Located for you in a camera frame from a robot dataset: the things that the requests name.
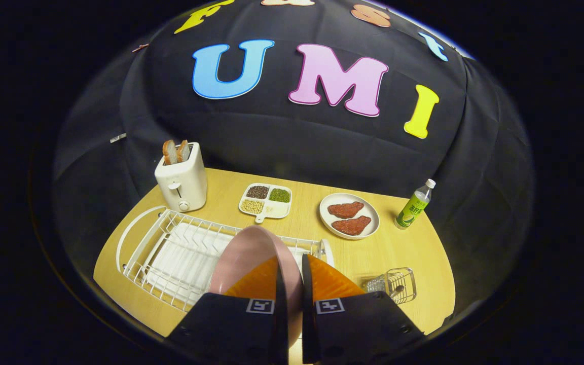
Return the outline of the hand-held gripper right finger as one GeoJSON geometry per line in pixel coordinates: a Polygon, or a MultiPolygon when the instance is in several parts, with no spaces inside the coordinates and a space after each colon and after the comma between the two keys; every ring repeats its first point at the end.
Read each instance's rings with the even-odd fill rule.
{"type": "Polygon", "coordinates": [[[320,295],[341,277],[315,256],[302,257],[302,363],[383,364],[424,341],[424,332],[384,291],[320,295]]]}

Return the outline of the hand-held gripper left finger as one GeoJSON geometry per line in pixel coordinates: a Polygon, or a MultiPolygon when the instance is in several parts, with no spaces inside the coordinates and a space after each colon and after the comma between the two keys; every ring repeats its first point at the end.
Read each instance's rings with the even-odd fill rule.
{"type": "Polygon", "coordinates": [[[287,364],[288,305],[275,256],[225,293],[204,294],[168,341],[200,364],[287,364]]]}

